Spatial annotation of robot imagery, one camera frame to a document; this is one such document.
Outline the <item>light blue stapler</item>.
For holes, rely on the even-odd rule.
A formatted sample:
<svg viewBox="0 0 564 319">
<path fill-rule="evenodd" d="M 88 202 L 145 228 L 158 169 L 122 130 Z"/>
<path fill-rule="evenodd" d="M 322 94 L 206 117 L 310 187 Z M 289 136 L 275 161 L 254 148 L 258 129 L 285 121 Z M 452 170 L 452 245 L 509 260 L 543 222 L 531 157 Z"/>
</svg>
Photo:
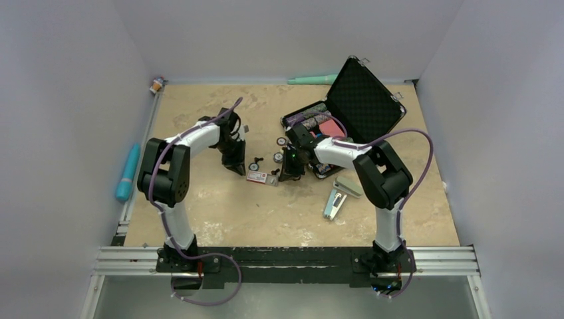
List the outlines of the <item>light blue stapler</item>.
<svg viewBox="0 0 564 319">
<path fill-rule="evenodd" d="M 323 217 L 332 221 L 340 211 L 343 203 L 347 199 L 347 194 L 333 189 L 329 195 L 327 204 L 323 211 Z"/>
</svg>

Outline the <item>beige green stapler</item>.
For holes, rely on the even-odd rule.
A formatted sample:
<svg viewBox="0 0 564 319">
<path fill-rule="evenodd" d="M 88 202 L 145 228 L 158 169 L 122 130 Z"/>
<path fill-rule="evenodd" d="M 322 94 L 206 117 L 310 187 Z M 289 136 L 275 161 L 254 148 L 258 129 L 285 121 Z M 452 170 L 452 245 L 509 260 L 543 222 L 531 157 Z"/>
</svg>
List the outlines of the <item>beige green stapler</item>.
<svg viewBox="0 0 564 319">
<path fill-rule="evenodd" d="M 360 198 L 364 195 L 363 188 L 347 177 L 336 177 L 333 181 L 333 187 L 356 198 Z"/>
</svg>

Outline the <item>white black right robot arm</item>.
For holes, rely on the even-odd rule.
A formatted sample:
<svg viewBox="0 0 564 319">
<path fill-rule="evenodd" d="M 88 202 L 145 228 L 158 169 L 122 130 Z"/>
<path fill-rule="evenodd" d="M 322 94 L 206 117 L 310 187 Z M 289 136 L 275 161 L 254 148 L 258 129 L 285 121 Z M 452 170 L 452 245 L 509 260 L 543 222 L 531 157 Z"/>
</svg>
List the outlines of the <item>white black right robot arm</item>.
<svg viewBox="0 0 564 319">
<path fill-rule="evenodd" d="M 352 169 L 376 211 L 376 237 L 368 264 L 390 270 L 407 252 L 402 236 L 401 210 L 415 190 L 414 178 L 394 148 L 381 137 L 368 144 L 314 137 L 299 124 L 285 132 L 279 181 L 299 180 L 308 165 L 329 164 Z"/>
</svg>

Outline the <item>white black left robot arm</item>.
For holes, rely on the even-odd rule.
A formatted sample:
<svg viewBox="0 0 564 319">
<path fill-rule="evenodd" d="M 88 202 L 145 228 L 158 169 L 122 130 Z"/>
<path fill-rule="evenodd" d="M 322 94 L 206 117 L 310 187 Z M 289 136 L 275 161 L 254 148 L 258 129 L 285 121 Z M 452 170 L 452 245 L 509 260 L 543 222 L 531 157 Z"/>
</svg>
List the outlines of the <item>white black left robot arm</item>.
<svg viewBox="0 0 564 319">
<path fill-rule="evenodd" d="M 137 180 L 139 192 L 159 214 L 165 232 L 160 258 L 183 272 L 198 265 L 196 235 L 189 225 L 184 199 L 190 188 L 191 160 L 206 149 L 218 150 L 221 164 L 240 176 L 245 168 L 245 128 L 233 109 L 204 116 L 185 132 L 146 142 Z"/>
</svg>

